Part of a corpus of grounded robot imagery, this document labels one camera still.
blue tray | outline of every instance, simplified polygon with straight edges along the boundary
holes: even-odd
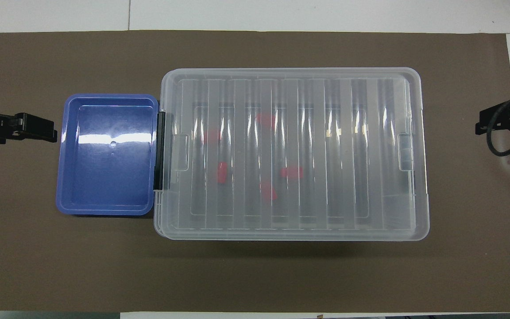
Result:
[[[76,94],[62,120],[56,206],[65,214],[146,214],[154,202],[158,102]]]

transparent plastic lid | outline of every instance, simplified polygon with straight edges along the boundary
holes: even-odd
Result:
[[[178,69],[160,107],[155,227],[167,238],[412,241],[429,230],[413,69]]]

brown table surface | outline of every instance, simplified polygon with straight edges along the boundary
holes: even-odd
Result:
[[[431,232],[419,242],[171,241],[54,204],[59,144],[0,145],[0,310],[510,311],[510,156],[474,135],[510,97],[504,35],[0,34],[0,113],[150,93],[179,67],[409,66],[421,75]],[[498,142],[509,144],[510,134]]]

black cable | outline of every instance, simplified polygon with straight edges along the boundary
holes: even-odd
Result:
[[[502,103],[500,107],[493,113],[493,116],[491,117],[488,125],[487,125],[487,146],[489,147],[489,150],[491,153],[497,155],[497,156],[507,156],[510,155],[510,149],[500,152],[497,151],[497,149],[493,146],[493,142],[491,141],[491,131],[493,131],[493,126],[495,125],[495,122],[497,121],[497,118],[499,115],[510,107],[510,100],[506,101],[505,103]]]

red object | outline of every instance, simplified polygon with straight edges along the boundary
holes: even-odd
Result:
[[[219,162],[218,164],[218,183],[225,184],[227,180],[227,163]]]
[[[208,134],[207,131],[204,131],[204,136],[202,136],[202,144],[207,144],[208,142],[214,143],[217,141],[221,141],[221,132],[219,130],[217,135],[215,132],[210,132],[210,134]]]
[[[262,182],[259,184],[259,187],[261,188],[261,197],[263,197],[263,199],[269,202],[277,199],[277,192],[275,192],[275,188],[271,186],[271,183]]]
[[[275,115],[259,113],[255,117],[255,121],[259,122],[263,127],[275,129]]]
[[[288,179],[301,179],[303,176],[302,168],[299,166],[281,168],[281,177]]]

